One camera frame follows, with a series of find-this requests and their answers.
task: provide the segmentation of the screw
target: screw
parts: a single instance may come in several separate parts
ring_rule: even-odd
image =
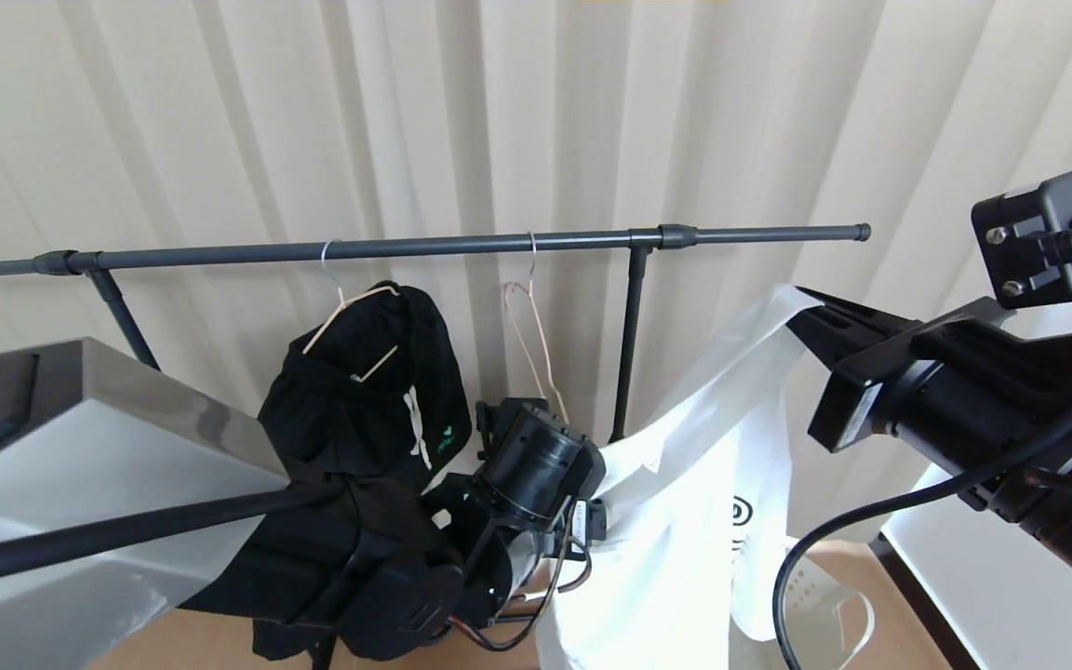
[[[1003,295],[1009,298],[1015,298],[1016,296],[1022,296],[1025,293],[1025,285],[1019,283],[1019,281],[1004,281],[1003,283]]]
[[[1003,241],[1008,238],[1008,228],[992,228],[986,232],[986,241],[988,244],[1003,244]]]

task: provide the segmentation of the clothing rack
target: clothing rack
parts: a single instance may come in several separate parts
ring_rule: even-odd
[[[791,228],[702,229],[689,225],[660,225],[657,228],[605,229],[584,233],[537,233],[516,235],[468,235],[460,237],[421,237],[410,240],[364,240],[348,242],[298,242],[289,244],[251,244],[230,247],[187,247],[178,250],[140,251],[48,251],[33,258],[0,262],[0,277],[46,274],[86,276],[106,302],[115,322],[137,360],[160,370],[144,331],[124,300],[114,270],[139,267],[179,267],[256,263],[316,262],[326,259],[442,256],[456,254],[504,254],[518,251],[630,250],[626,309],[623,314],[623,341],[617,366],[617,393],[614,398],[614,423],[610,441],[624,434],[626,408],[631,387],[635,336],[639,324],[639,302],[643,274],[652,251],[684,250],[698,244],[741,244],[748,242],[864,241],[872,226],[857,225],[792,226]]]

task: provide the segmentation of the wooden floor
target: wooden floor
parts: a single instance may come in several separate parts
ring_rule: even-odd
[[[876,610],[876,632],[867,646],[850,662],[850,670],[949,670],[949,665],[888,572],[866,545],[822,542],[809,553],[827,572],[843,584],[859,589]],[[847,608],[848,635],[861,632],[864,612]],[[495,639],[513,635],[519,625],[490,629]],[[417,650],[390,662],[374,662],[334,656],[334,670],[420,670],[458,667],[460,670],[536,669],[532,641],[515,652],[486,653],[464,637],[449,636],[442,644]],[[269,662],[251,653],[251,621],[195,611],[174,610],[136,632],[90,666],[92,670],[309,670],[306,656]]]

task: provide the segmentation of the clothes hanger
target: clothes hanger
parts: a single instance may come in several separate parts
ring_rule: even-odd
[[[561,419],[569,423],[569,415],[565,412],[565,399],[561,397],[561,390],[557,390],[556,385],[553,383],[553,359],[548,353],[548,339],[545,337],[545,326],[540,323],[539,310],[536,308],[536,235],[530,229],[527,232],[527,237],[532,238],[533,241],[533,264],[527,270],[527,286],[524,287],[518,281],[507,281],[503,284],[503,310],[507,313],[507,318],[511,322],[511,330],[516,332],[516,339],[519,340],[519,346],[524,351],[524,357],[527,359],[527,366],[533,371],[533,377],[536,378],[536,391],[539,392],[541,399],[548,399],[545,394],[545,387],[540,385],[539,373],[536,372],[536,362],[533,361],[532,353],[527,351],[527,344],[524,343],[524,337],[519,332],[519,324],[516,323],[516,316],[511,313],[511,293],[526,293],[527,301],[531,302],[533,307],[533,316],[536,317],[536,331],[539,332],[539,343],[540,347],[545,349],[545,374],[548,381],[549,389],[552,389],[554,397],[556,398],[557,407],[561,408]]]
[[[337,309],[333,310],[333,313],[329,314],[328,318],[321,324],[321,327],[316,329],[316,332],[314,332],[312,339],[310,339],[309,343],[306,344],[306,347],[303,348],[302,352],[306,353],[306,355],[307,353],[309,353],[311,348],[314,347],[316,341],[321,340],[321,336],[325,334],[325,330],[327,330],[328,327],[330,327],[330,324],[333,323],[333,319],[337,318],[337,315],[343,313],[343,311],[345,311],[346,308],[349,308],[349,306],[353,306],[354,302],[362,300],[363,298],[369,298],[370,296],[374,296],[375,293],[384,293],[384,292],[390,293],[391,296],[396,296],[397,298],[399,297],[399,292],[396,292],[396,288],[392,287],[392,285],[381,285],[378,288],[371,288],[369,292],[359,293],[357,296],[349,298],[349,300],[345,300],[345,293],[342,293],[341,280],[337,279],[337,276],[334,276],[333,272],[329,271],[328,268],[325,267],[325,251],[328,251],[328,247],[334,241],[340,242],[341,240],[330,240],[328,242],[325,242],[325,245],[321,248],[321,268],[323,271],[325,271],[325,274],[327,274],[329,279],[332,279],[333,283],[337,284],[337,297],[339,297],[340,304],[337,306]],[[371,374],[374,374],[375,370],[383,368],[383,364],[387,362],[387,359],[390,359],[391,355],[394,355],[397,351],[399,351],[399,344],[394,344],[394,346],[388,349],[386,355],[384,355],[382,359],[378,359],[378,362],[371,366],[370,370],[367,370],[366,374],[362,374],[361,376],[358,376],[358,374],[352,374],[351,377],[353,377],[355,382],[366,382],[367,377],[370,377]]]

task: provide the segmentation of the beige curtain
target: beige curtain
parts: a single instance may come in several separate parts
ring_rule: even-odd
[[[848,224],[850,242],[652,255],[630,427],[712,331],[792,281],[913,318],[985,292],[970,205],[1072,168],[1072,1],[0,3],[0,258],[40,251]],[[605,438],[626,255],[540,254],[571,419]],[[532,393],[501,285],[523,255],[332,264],[420,285],[472,399]],[[318,264],[120,271],[166,372],[256,411],[336,303]],[[87,281],[0,279],[0,351],[124,348]],[[794,531],[910,487],[885,438],[804,435]],[[861,530],[860,535],[869,534]]]

